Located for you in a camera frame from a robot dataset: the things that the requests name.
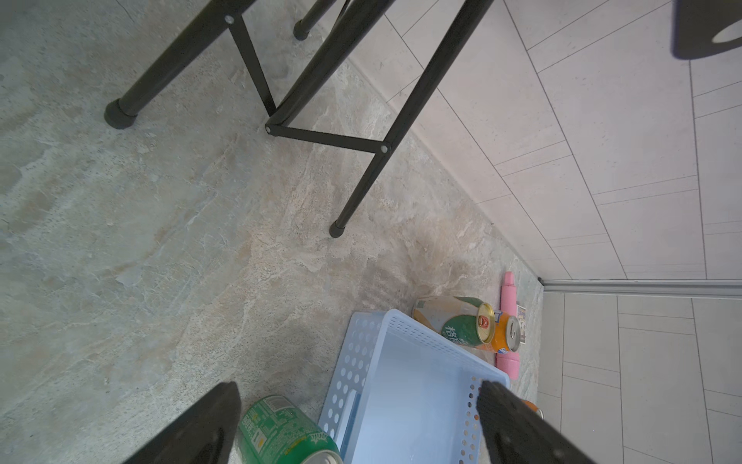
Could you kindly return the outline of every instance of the pink plastic bottle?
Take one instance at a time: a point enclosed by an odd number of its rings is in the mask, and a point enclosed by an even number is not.
[[[505,273],[505,282],[500,289],[500,310],[511,316],[518,316],[517,293],[518,288],[515,286],[515,275],[507,271]],[[502,372],[506,373],[511,380],[518,378],[520,371],[520,354],[519,353],[497,353],[495,356],[495,366]]]

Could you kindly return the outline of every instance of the green and white drink can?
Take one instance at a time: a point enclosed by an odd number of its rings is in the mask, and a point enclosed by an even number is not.
[[[243,464],[343,464],[332,438],[280,395],[251,406],[234,441]]]

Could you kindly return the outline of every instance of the light blue plastic basket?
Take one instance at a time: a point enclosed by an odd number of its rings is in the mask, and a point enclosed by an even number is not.
[[[345,464],[476,463],[482,380],[501,370],[397,310],[355,313],[319,425]]]

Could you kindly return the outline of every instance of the gray stone floor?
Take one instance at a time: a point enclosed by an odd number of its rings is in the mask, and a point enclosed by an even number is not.
[[[433,293],[497,304],[505,270],[532,309],[513,389],[535,400],[542,288],[412,136],[333,240],[370,156],[268,136],[228,35],[133,128],[104,124],[204,3],[3,15],[3,462],[119,462],[224,380],[244,406],[282,393],[316,418],[353,311]],[[300,16],[288,0],[246,14],[278,97],[321,43],[292,39]],[[342,65],[294,124],[381,138],[392,120]]]

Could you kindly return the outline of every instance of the white tiled wall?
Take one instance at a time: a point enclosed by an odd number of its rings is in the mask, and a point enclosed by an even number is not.
[[[742,300],[544,294],[538,406],[599,464],[742,462]]]
[[[351,53],[395,111],[462,4],[396,0]],[[742,49],[677,60],[671,16],[495,0],[413,126],[542,278],[742,278]]]

